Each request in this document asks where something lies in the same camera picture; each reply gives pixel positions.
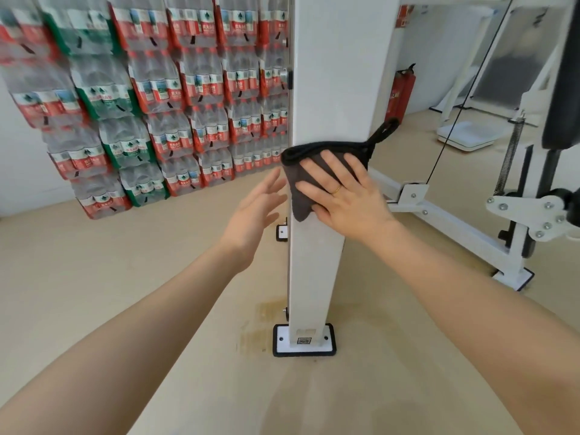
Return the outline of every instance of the floor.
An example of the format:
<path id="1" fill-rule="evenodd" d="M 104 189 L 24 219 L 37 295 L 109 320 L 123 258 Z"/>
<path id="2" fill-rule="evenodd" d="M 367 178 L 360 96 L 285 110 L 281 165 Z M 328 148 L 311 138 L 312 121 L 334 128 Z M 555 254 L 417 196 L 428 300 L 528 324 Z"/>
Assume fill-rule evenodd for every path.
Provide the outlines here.
<path id="1" fill-rule="evenodd" d="M 469 111 L 462 117 L 495 119 Z M 407 116 L 377 147 L 372 165 L 400 182 L 426 180 L 441 148 L 432 132 L 438 118 L 431 111 Z M 527 129 L 524 141 L 533 132 Z M 495 236 L 506 223 L 484 202 L 507 142 L 469 154 L 447 148 L 429 199 Z M 563 159 L 557 185 L 577 188 L 579 156 L 572 150 Z M 85 218 L 76 202 L 3 219 L 0 404 L 191 262 L 262 176 L 100 221 Z M 399 216 L 461 262 L 492 270 L 420 220 Z M 273 358 L 272 326 L 284 323 L 287 253 L 268 229 L 252 267 L 228 286 L 131 434 L 520 434 L 401 279 L 358 243 L 346 242 L 330 306 L 337 355 Z M 528 265 L 537 277 L 524 295 L 580 329 L 574 256 L 576 243 L 541 244 Z"/>

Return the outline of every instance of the hand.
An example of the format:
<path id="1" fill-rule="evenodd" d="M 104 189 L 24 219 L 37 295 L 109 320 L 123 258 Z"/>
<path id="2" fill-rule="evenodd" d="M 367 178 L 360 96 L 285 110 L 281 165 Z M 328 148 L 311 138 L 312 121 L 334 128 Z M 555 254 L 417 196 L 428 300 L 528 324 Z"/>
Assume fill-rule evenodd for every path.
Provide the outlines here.
<path id="1" fill-rule="evenodd" d="M 333 153 L 326 150 L 321 155 L 340 182 L 311 159 L 305 159 L 300 162 L 301 166 L 326 192 L 308 182 L 297 182 L 296 188 L 318 203 L 312 209 L 320 221 L 345 237 L 368 245 L 378 230 L 396 223 L 382 193 L 354 155 L 344 154 L 344 159 L 358 182 Z"/>
<path id="2" fill-rule="evenodd" d="M 238 272 L 250 266 L 264 229 L 278 219 L 278 212 L 270 212 L 288 199 L 286 194 L 277 194 L 286 186 L 286 179 L 279 176 L 280 168 L 274 169 L 240 202 L 220 240 L 239 258 Z"/>

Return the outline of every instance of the gray cloth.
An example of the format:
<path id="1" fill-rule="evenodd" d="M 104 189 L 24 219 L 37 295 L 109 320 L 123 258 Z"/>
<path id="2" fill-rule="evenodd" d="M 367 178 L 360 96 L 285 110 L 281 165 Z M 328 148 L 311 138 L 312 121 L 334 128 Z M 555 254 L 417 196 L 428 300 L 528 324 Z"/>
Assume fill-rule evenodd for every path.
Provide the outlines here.
<path id="1" fill-rule="evenodd" d="M 334 172 L 323 160 L 320 153 L 324 150 L 330 150 L 331 153 L 344 164 L 349 172 L 354 176 L 354 172 L 349 164 L 344 160 L 345 153 L 351 153 L 361 161 L 365 168 L 368 169 L 368 162 L 371 159 L 375 145 L 389 137 L 398 128 L 399 122 L 396 119 L 390 119 L 382 124 L 377 131 L 366 142 L 314 142 L 305 145 L 298 145 L 287 149 L 282 153 L 282 165 L 286 172 L 286 177 L 290 183 L 292 194 L 292 212 L 297 221 L 304 221 L 312 211 L 312 205 L 315 204 L 310 198 L 296 189 L 297 182 L 309 182 L 322 189 L 315 179 L 312 178 L 304 168 L 301 167 L 300 161 L 311 158 L 318 166 L 323 168 L 336 181 L 340 182 Z"/>

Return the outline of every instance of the red fire extinguisher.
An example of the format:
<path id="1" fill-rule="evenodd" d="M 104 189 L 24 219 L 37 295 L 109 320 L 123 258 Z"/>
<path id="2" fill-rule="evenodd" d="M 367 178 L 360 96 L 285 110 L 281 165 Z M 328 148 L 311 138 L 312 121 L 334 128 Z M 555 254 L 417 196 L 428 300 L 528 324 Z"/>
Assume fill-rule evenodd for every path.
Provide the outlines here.
<path id="1" fill-rule="evenodd" d="M 387 114 L 385 115 L 385 122 L 391 118 L 397 118 L 399 123 L 405 116 L 409 99 L 415 86 L 417 77 L 413 68 L 415 64 L 411 65 L 406 70 L 401 70 L 395 73 L 395 80 L 393 81 L 393 88 L 391 89 L 391 97 L 388 101 Z"/>

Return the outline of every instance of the metal base plate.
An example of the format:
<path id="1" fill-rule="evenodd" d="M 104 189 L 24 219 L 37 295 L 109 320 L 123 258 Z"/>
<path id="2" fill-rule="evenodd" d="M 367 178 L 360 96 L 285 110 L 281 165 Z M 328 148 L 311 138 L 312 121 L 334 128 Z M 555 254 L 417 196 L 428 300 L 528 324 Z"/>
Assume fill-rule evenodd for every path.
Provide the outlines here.
<path id="1" fill-rule="evenodd" d="M 320 345 L 309 343 L 298 344 L 297 342 L 290 344 L 289 330 L 289 325 L 274 326 L 272 341 L 272 353 L 274 357 L 320 357 L 334 356 L 337 353 L 337 343 L 331 324 L 324 326 L 324 339 Z"/>
<path id="2" fill-rule="evenodd" d="M 534 276 L 536 276 L 536 274 L 532 270 L 523 269 L 518 275 L 515 284 L 508 282 L 505 279 L 504 274 L 501 273 L 500 271 L 497 271 L 497 273 L 493 276 L 493 278 L 496 281 L 499 281 L 502 284 L 513 288 L 516 292 L 521 292 L 526 287 L 526 285 L 528 285 L 528 283 L 533 279 Z"/>

